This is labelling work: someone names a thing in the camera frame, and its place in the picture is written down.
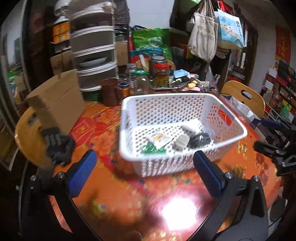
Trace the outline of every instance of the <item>white packet in basket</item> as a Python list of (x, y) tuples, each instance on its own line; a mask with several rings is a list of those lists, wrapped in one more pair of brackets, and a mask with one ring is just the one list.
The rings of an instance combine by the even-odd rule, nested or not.
[(153, 145), (156, 147), (156, 149), (160, 149), (161, 147), (165, 146), (169, 142), (172, 141), (172, 138), (164, 135), (162, 132), (154, 132), (149, 136), (146, 136), (148, 141), (153, 143)]

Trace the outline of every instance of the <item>basket rim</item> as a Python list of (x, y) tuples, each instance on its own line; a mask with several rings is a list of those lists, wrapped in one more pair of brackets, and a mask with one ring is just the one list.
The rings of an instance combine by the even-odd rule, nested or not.
[[(181, 152), (181, 153), (176, 153), (174, 155), (168, 155), (167, 153), (164, 154), (147, 154), (145, 156), (141, 156), (141, 157), (135, 157), (131, 154), (129, 154), (127, 152), (127, 146), (126, 146), (126, 130), (125, 130), (125, 119), (126, 119), (126, 110), (127, 108), (127, 103), (130, 99), (136, 99), (139, 97), (163, 97), (163, 96), (188, 96), (188, 95), (202, 95), (202, 96), (211, 96), (213, 97), (215, 100), (217, 100), (221, 105), (223, 105), (223, 107), (232, 115), (232, 117), (234, 117), (234, 120), (237, 121), (238, 125), (243, 129), (243, 133), (233, 137), (229, 140), (226, 141), (222, 141), (219, 142), (217, 144), (214, 144), (213, 146), (210, 147), (204, 147), (201, 149), (197, 149), (194, 151), (186, 151), (186, 152)], [(130, 96), (125, 98), (122, 101), (122, 105), (121, 105), (121, 117), (120, 117), (120, 132), (119, 132), (119, 154), (120, 156), (130, 162), (144, 162), (144, 161), (149, 161), (149, 160), (158, 160), (158, 159), (168, 159), (168, 158), (178, 158), (178, 157), (184, 157), (184, 156), (188, 156), (188, 155), (192, 155), (198, 151), (201, 150), (203, 152), (207, 152), (207, 151), (211, 151), (211, 150), (215, 150), (215, 149), (219, 149), (225, 146), (228, 146), (230, 144), (234, 144), (236, 142), (238, 142), (239, 140), (245, 138), (248, 135), (248, 131), (247, 128), (243, 125), (243, 123), (239, 120), (239, 118), (233, 113), (232, 110), (230, 110), (218, 97), (216, 97), (213, 94), (209, 94), (209, 93), (172, 93), (172, 94), (151, 94), (151, 95), (139, 95), (139, 96)]]

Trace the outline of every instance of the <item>green lid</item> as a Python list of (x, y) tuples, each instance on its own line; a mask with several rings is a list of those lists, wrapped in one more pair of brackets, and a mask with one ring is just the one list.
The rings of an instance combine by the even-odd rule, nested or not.
[(133, 74), (135, 75), (145, 75), (147, 74), (147, 71), (146, 70), (136, 70)]

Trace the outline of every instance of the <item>stack of green plates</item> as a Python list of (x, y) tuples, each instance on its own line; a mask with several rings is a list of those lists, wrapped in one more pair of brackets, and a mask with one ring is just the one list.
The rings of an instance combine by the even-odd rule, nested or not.
[(80, 89), (83, 99), (86, 101), (101, 101), (102, 100), (102, 86), (96, 86), (88, 89)]

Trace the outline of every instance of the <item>orange floral tablecloth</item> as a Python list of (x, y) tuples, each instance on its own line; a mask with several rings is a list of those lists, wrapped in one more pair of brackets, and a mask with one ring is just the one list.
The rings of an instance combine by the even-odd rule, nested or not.
[[(131, 163), (118, 153), (121, 107), (105, 107), (97, 102), (86, 105), (71, 132), (76, 142), (72, 163), (79, 161), (88, 149), (98, 155), (97, 165), (79, 197), (73, 199), (83, 217), (104, 241), (122, 240), (134, 230), (147, 241), (187, 240), (216, 203), (197, 171), (136, 176)], [(248, 136), (217, 164), (222, 171), (234, 172), (238, 177), (249, 179), (259, 175), (270, 207), (278, 194), (280, 180), (271, 160), (254, 151), (253, 143), (259, 137), (245, 125)], [(57, 167), (55, 174), (68, 168)], [(53, 197), (51, 201), (62, 227), (70, 230)], [(229, 222), (226, 220), (220, 230)]]

